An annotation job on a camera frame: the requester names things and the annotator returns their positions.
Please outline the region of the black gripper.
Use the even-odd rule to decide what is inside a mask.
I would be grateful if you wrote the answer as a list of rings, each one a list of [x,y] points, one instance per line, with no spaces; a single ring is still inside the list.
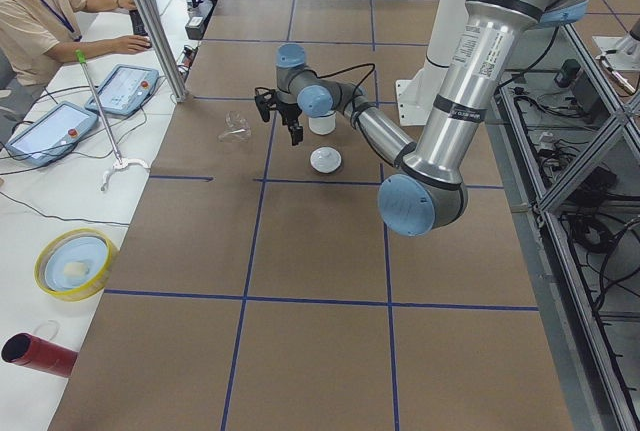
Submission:
[[[277,110],[281,116],[282,125],[288,127],[291,145],[299,145],[304,139],[304,128],[299,124],[299,117],[302,114],[301,109],[297,104],[280,101],[277,104]]]

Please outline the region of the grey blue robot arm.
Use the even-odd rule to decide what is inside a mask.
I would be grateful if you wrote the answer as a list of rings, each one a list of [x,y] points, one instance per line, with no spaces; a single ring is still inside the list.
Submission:
[[[354,84],[323,79],[298,44],[279,47],[273,98],[256,100],[264,120],[276,109],[295,138],[297,118],[337,112],[397,169],[382,182],[378,207],[385,224],[404,236],[449,225],[464,213],[467,189],[460,166],[484,121],[506,65],[522,35],[581,19],[588,0],[464,0],[467,21],[419,140],[412,140]]]

